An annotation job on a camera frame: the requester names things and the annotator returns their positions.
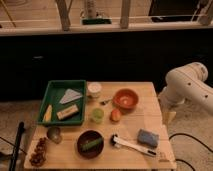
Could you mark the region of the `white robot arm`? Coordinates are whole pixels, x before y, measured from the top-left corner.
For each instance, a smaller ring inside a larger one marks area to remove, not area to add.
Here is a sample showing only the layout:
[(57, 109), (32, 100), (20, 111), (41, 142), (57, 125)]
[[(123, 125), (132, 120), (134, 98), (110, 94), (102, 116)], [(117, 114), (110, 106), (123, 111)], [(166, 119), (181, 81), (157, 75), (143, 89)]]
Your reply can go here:
[(200, 62), (174, 68), (166, 74), (166, 86), (158, 95), (164, 125), (175, 117), (173, 108), (183, 104), (186, 99), (213, 115), (213, 88), (205, 84), (207, 77), (208, 70)]

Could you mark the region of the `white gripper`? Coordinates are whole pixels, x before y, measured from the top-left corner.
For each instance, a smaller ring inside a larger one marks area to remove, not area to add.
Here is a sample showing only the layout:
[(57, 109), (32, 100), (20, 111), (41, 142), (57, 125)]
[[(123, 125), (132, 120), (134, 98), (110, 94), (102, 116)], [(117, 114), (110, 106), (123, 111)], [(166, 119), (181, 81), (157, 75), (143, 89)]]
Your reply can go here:
[(177, 93), (174, 89), (164, 87), (158, 95), (159, 104), (162, 114), (164, 116), (164, 124), (168, 125), (175, 118), (176, 112), (171, 111), (174, 107), (177, 107), (184, 103), (184, 97)]

